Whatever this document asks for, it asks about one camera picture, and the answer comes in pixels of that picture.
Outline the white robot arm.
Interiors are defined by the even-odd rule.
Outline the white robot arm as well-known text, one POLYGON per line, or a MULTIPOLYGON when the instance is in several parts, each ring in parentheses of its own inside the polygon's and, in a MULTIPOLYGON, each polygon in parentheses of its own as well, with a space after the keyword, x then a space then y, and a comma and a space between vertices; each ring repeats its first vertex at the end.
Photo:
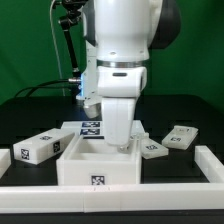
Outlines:
POLYGON ((180 10, 176 0, 87 0, 81 13, 89 60, 82 75, 85 111, 102 117, 107 144, 127 147, 149 51, 176 39, 180 10))

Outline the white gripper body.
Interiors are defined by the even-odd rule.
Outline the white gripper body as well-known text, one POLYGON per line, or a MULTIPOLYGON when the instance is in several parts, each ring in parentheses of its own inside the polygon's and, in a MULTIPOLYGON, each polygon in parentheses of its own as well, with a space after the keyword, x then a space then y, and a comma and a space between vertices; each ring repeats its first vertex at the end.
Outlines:
POLYGON ((128 146, 135 106, 135 98, 102 98, 103 133, 109 145, 128 146))

